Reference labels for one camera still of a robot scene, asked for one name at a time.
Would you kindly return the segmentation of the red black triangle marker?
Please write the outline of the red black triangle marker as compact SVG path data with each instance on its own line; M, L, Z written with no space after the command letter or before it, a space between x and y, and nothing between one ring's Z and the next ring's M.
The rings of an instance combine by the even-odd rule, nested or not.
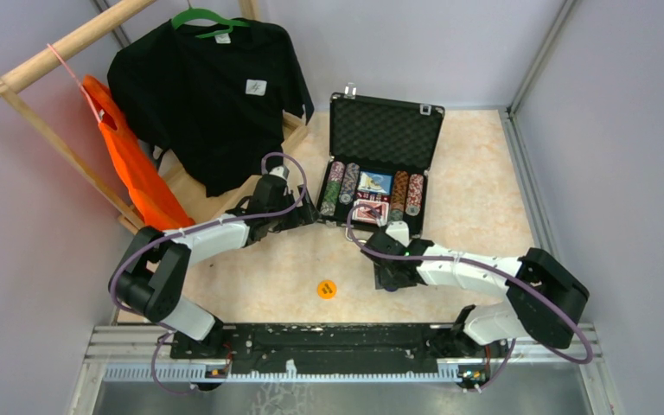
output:
M360 211L359 221L367 223L374 223L378 226L383 226L387 223L388 205L382 204L369 204L365 205Z

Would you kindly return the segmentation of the blue playing card box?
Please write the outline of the blue playing card box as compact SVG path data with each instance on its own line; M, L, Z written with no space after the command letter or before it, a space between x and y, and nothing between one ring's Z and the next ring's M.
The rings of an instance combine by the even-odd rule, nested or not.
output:
M362 171L357 189L370 194L390 195L392 187L393 177L391 175Z

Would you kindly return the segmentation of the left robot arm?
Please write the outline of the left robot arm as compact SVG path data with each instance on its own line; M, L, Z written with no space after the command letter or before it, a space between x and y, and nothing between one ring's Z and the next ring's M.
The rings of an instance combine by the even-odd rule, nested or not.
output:
M224 323L183 295L188 270L220 253L251 246L270 233L314 223L307 185L291 190L279 169L262 175L251 195L218 218L188 228L141 228L108 284L114 303L184 335L211 351L223 345Z

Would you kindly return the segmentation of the clear round button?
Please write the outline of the clear round button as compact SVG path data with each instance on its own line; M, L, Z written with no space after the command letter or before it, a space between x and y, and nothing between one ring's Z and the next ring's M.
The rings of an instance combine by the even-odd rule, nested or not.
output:
M391 178L386 175L370 174L366 175L365 188L367 192L389 195Z

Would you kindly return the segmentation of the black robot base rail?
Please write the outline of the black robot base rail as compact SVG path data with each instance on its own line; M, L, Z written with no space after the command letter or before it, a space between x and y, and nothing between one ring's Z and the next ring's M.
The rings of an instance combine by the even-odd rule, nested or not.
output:
M501 358L506 348L469 341L451 324L229 323L196 341L178 333L176 360L230 359L231 374L433 374L440 359Z

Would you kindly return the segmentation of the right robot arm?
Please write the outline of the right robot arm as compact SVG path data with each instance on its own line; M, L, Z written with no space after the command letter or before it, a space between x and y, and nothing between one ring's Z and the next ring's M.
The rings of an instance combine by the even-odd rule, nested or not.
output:
M428 239L410 239L393 227L376 231L359 247L385 290L450 286L495 300L464 307L437 336L437 347L473 355L492 343L529 336L563 355L574 338L585 338L578 323L590 293L543 249L531 247L520 257L456 252Z

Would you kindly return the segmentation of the black aluminium poker case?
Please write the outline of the black aluminium poker case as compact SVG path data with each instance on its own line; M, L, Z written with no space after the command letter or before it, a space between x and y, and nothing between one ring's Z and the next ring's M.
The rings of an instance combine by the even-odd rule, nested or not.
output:
M350 91L332 93L329 100L329 161L323 175L316 207L320 214L322 196L332 162L356 163L362 171L383 173L394 177L405 171L409 178L420 174L425 179L421 212L403 220L412 236L424 229L429 173L442 130L445 109L440 105L383 99L355 94ZM322 216L319 221L331 226L350 222L354 229L373 231L374 224L352 220L357 200L386 201L390 195L377 195L357 189L349 204L336 203L335 213Z

